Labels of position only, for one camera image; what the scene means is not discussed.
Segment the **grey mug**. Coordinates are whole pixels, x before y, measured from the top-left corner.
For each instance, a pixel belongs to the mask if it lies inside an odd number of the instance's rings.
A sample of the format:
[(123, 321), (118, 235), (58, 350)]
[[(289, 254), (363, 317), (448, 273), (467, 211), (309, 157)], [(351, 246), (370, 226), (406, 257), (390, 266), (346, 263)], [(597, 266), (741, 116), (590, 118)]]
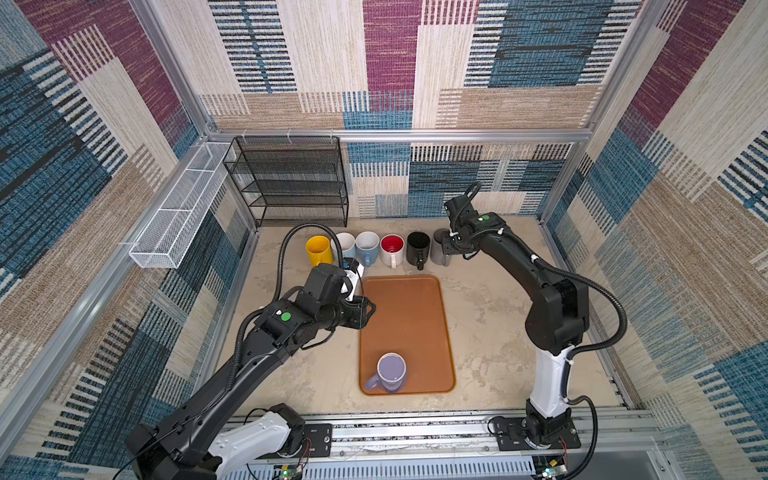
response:
[(450, 256), (443, 251), (443, 240), (449, 237), (450, 230), (447, 228), (439, 228), (434, 231), (430, 251), (430, 259), (434, 264), (439, 266), (448, 266), (450, 264)]

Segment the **black mug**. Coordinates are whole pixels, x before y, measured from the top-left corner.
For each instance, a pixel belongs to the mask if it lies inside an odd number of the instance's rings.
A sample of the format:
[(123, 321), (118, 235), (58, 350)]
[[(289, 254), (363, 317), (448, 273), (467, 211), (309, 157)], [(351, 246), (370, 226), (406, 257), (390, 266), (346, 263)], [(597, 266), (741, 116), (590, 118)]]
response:
[(429, 235), (421, 231), (410, 233), (406, 239), (407, 262), (419, 271), (423, 271), (429, 259), (430, 247), (431, 238)]

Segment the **yellow mug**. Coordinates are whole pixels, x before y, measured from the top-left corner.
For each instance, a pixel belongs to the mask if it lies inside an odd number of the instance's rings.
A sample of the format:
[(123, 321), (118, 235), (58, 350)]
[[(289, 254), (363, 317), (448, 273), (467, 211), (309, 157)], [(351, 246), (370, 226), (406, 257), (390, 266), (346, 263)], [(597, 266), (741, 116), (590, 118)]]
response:
[(325, 236), (313, 236), (305, 244), (305, 249), (312, 267), (320, 264), (332, 264), (334, 255), (331, 248), (331, 242)]

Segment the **light blue mug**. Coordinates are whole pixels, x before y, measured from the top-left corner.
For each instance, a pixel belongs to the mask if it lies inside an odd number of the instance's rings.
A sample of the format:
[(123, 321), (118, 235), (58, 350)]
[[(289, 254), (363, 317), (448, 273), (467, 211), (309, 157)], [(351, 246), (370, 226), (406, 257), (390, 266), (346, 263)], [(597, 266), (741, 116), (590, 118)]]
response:
[(334, 258), (355, 259), (356, 258), (356, 237), (348, 232), (339, 232), (336, 234), (336, 239), (341, 246), (341, 251), (336, 249), (334, 242), (331, 243), (331, 247), (334, 253)]

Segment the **teal blue mug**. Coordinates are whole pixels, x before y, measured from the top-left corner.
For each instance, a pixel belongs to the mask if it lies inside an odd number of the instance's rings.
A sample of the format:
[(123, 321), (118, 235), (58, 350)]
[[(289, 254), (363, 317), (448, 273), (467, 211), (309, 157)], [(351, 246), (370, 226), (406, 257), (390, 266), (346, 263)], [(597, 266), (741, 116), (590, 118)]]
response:
[(356, 236), (355, 245), (359, 262), (370, 268), (379, 256), (380, 237), (373, 231), (364, 231)]

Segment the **white mug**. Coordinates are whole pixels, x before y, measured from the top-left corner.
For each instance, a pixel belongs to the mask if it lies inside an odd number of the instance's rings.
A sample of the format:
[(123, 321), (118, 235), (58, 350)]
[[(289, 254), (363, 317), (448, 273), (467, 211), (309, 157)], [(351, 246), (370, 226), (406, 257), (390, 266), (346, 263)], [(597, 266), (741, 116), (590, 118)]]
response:
[(397, 234), (387, 234), (380, 242), (379, 258), (389, 268), (397, 268), (405, 255), (405, 240)]

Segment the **brown plastic tray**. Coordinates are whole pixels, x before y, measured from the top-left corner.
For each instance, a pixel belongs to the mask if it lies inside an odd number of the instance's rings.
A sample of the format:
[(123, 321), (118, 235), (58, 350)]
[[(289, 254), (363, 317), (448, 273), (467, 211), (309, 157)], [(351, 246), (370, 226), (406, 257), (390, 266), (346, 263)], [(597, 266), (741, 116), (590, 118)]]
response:
[(404, 359), (401, 395), (447, 393), (456, 375), (439, 280), (433, 275), (377, 276), (363, 281), (376, 311), (360, 332), (359, 386), (368, 396), (386, 391), (373, 384), (386, 354)]

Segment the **purple mug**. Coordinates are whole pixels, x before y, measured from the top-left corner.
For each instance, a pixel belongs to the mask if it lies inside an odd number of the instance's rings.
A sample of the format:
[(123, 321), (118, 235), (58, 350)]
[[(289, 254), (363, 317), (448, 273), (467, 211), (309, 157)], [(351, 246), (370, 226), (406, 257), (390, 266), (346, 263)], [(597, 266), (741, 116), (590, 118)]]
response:
[(405, 386), (407, 374), (404, 358), (394, 352), (386, 353), (379, 358), (376, 373), (364, 383), (363, 389), (372, 391), (380, 388), (388, 394), (398, 393)]

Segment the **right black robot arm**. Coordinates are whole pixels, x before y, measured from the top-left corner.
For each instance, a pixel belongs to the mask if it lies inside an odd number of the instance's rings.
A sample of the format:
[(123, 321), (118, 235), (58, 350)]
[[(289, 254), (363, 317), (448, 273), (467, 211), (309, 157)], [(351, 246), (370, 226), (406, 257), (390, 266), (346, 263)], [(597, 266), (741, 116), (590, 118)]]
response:
[[(526, 448), (558, 447), (573, 428), (568, 398), (573, 360), (576, 355), (614, 346), (628, 327), (628, 318), (618, 298), (598, 283), (550, 265), (536, 254), (497, 214), (479, 213), (472, 200), (481, 184), (475, 182), (461, 195), (444, 203), (449, 234), (441, 240), (446, 255), (483, 252), (501, 265), (526, 291), (532, 301), (525, 331), (536, 347), (536, 377), (526, 402), (526, 414), (518, 420), (493, 422), (492, 434), (501, 449), (514, 441)], [(618, 327), (604, 341), (583, 346), (589, 329), (589, 291), (603, 295), (616, 310)]]

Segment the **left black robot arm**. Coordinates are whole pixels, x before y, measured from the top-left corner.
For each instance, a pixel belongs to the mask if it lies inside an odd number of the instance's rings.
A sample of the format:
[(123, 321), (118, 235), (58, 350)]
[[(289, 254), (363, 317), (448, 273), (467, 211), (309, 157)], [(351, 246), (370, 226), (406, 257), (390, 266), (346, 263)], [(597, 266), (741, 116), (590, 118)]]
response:
[(330, 262), (313, 267), (304, 284), (289, 290), (278, 274), (271, 302), (241, 322), (227, 362), (173, 413), (128, 435), (126, 466), (137, 478), (223, 479), (264, 455), (290, 458), (301, 451), (304, 419), (285, 404), (238, 428), (225, 426), (270, 374), (296, 352), (318, 346), (319, 331), (361, 330), (376, 311), (356, 292), (363, 265), (344, 255), (329, 227), (319, 228), (333, 245)]

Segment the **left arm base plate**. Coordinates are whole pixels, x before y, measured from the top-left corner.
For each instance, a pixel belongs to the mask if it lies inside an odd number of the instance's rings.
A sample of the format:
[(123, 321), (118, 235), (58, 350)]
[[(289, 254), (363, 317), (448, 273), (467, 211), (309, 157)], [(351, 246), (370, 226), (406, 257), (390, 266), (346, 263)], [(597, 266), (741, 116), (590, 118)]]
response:
[(289, 431), (286, 443), (277, 453), (263, 454), (257, 460), (298, 460), (330, 456), (333, 426), (331, 423), (309, 423)]

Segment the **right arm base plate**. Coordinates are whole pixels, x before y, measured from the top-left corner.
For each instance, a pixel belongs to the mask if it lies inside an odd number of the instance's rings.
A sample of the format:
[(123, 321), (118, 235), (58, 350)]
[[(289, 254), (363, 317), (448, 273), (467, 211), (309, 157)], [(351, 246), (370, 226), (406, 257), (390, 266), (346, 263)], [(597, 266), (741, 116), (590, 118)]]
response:
[(531, 417), (493, 417), (491, 433), (500, 451), (579, 449), (582, 442), (572, 419), (562, 414), (552, 419)]

